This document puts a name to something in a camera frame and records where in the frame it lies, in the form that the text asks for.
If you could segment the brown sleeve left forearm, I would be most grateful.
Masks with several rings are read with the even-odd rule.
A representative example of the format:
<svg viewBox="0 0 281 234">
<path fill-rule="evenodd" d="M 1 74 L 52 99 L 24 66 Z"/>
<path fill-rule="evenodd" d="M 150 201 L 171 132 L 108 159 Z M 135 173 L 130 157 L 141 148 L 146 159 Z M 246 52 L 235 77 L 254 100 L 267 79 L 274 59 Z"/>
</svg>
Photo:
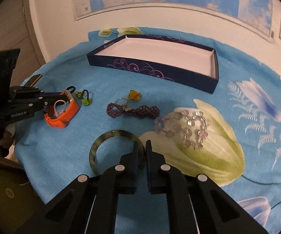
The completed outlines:
<svg viewBox="0 0 281 234">
<path fill-rule="evenodd" d="M 29 180 L 19 163 L 0 156 L 0 182 L 24 185 L 29 183 Z"/>
</svg>

